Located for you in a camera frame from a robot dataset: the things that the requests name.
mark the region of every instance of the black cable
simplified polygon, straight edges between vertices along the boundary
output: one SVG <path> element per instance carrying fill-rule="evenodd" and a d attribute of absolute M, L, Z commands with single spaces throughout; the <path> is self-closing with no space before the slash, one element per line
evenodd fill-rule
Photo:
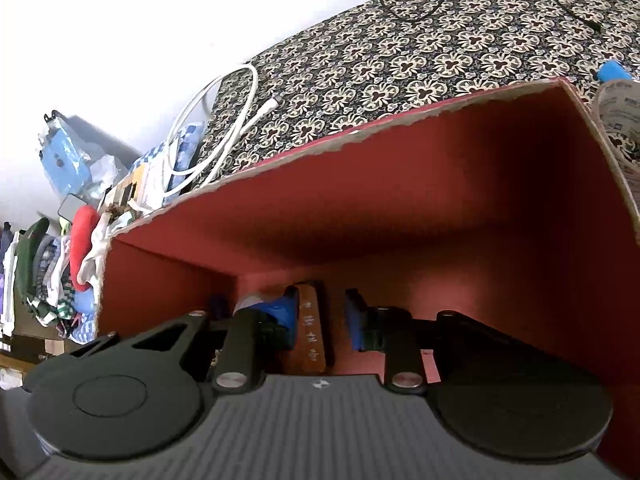
<path fill-rule="evenodd" d="M 417 16 L 416 18 L 403 18 L 402 16 L 399 16 L 391 8 L 391 6 L 387 5 L 385 3 L 385 0 L 378 0 L 378 1 L 380 2 L 380 6 L 384 10 L 386 10 L 386 12 L 391 14 L 396 20 L 399 20 L 399 21 L 404 22 L 404 23 L 417 23 L 417 22 L 421 22 L 422 20 L 424 20 L 424 19 L 430 17 L 431 15 L 433 15 L 433 13 L 440 8 L 440 6 L 444 3 L 445 0 L 440 0 L 439 2 L 437 2 L 433 6 L 433 8 L 431 10 L 429 10 L 428 12 L 425 12 L 421 16 Z M 587 27 L 592 28 L 595 32 L 601 32 L 602 31 L 602 26 L 599 23 L 592 22 L 591 20 L 585 20 L 584 18 L 578 16 L 572 10 L 567 9 L 562 3 L 560 3 L 559 0 L 553 0 L 553 1 L 555 1 L 555 3 L 558 5 L 558 7 L 560 7 L 562 10 L 564 10 L 564 12 L 567 13 L 569 16 L 571 16 L 574 20 L 578 20 L 579 22 L 583 22 Z"/>

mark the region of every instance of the silver screw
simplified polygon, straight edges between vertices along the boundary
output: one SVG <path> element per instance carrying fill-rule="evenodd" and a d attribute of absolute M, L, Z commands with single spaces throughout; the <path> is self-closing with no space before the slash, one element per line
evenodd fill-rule
<path fill-rule="evenodd" d="M 400 372 L 391 378 L 391 383 L 398 388 L 417 388 L 422 384 L 422 377 L 413 372 Z"/>
<path fill-rule="evenodd" d="M 226 372 L 216 378 L 216 382 L 223 388 L 239 388 L 244 386 L 246 381 L 247 376 L 240 372 Z"/>

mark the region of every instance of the clear plastic bag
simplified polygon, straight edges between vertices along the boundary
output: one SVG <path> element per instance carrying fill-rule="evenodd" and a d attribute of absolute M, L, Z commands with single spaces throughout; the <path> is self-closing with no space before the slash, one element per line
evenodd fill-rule
<path fill-rule="evenodd" d="M 40 161 L 51 187 L 62 200 L 74 194 L 97 206 L 104 192 L 127 174 L 127 168 L 99 144 L 85 142 L 53 110 L 44 115 L 46 129 L 40 136 Z"/>

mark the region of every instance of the blue cap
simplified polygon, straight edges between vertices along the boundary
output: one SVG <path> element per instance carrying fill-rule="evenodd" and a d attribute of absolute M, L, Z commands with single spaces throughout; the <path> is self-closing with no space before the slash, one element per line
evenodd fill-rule
<path fill-rule="evenodd" d="M 609 60 L 598 70 L 598 79 L 603 83 L 613 79 L 633 79 L 631 74 L 627 72 L 622 65 L 614 60 Z"/>

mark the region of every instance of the red cloth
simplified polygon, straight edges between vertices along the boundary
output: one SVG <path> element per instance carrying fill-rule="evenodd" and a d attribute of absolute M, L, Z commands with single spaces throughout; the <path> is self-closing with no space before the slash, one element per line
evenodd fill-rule
<path fill-rule="evenodd" d="M 75 290 L 84 292 L 91 288 L 89 283 L 80 285 L 76 277 L 80 271 L 80 264 L 91 250 L 91 233 L 98 225 L 100 215 L 90 205 L 83 205 L 74 216 L 71 226 L 71 247 L 69 249 L 69 266 L 71 268 L 71 281 Z"/>

